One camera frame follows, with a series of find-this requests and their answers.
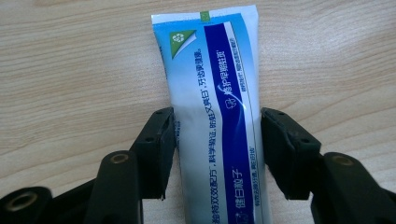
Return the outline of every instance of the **black plastic part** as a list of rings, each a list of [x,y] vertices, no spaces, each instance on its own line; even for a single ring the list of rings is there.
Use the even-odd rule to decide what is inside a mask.
[[[264,159],[287,199],[307,200],[321,143],[287,114],[262,108]]]
[[[71,189],[52,201],[50,213],[54,215],[53,223],[82,223],[91,197],[94,179]]]
[[[330,152],[322,167],[323,189],[314,190],[311,205],[315,223],[396,223],[393,193],[380,188],[358,160]]]
[[[143,223],[137,158],[133,152],[116,151],[103,158],[84,223]]]
[[[154,112],[130,149],[138,158],[142,198],[165,198],[175,147],[173,108]]]
[[[45,211],[51,201],[52,195],[46,188],[16,190],[0,200],[0,223],[48,223]]]

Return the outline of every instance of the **blue stripe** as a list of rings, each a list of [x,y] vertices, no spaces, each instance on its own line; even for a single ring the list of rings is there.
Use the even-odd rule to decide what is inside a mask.
[[[211,63],[214,86],[222,115],[222,154],[226,187],[227,212],[229,223],[254,223],[253,198],[248,160],[248,140],[245,125],[244,106],[242,104],[237,75],[234,70],[233,54],[224,24],[205,27],[205,37]],[[224,91],[224,78],[221,78],[219,52],[224,52],[228,67],[226,81],[230,83],[232,94]],[[241,192],[244,194],[241,206]]]

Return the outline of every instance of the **screw hole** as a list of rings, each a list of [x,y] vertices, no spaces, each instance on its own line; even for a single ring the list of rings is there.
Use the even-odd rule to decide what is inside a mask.
[[[351,166],[353,165],[353,161],[350,160],[347,157],[343,157],[343,156],[333,156],[332,160],[341,164],[341,165],[345,165],[345,166]]]
[[[110,161],[113,163],[123,163],[129,159],[127,154],[117,154],[111,157]]]
[[[152,138],[152,137],[146,138],[146,142],[152,142],[152,141],[154,141],[154,138]]]
[[[24,192],[23,194],[19,195],[18,197],[11,200],[9,203],[6,204],[6,209],[9,212],[17,212],[30,206],[32,203],[37,200],[38,195],[32,191]]]

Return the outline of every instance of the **light wooden surface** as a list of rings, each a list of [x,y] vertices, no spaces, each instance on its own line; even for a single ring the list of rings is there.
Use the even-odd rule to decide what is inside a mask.
[[[128,149],[169,106],[150,15],[256,4],[261,104],[284,110],[322,152],[360,160],[396,191],[396,1],[0,1],[0,197],[27,186],[54,195]],[[179,170],[146,223],[184,223]],[[313,223],[271,176],[275,223]]]

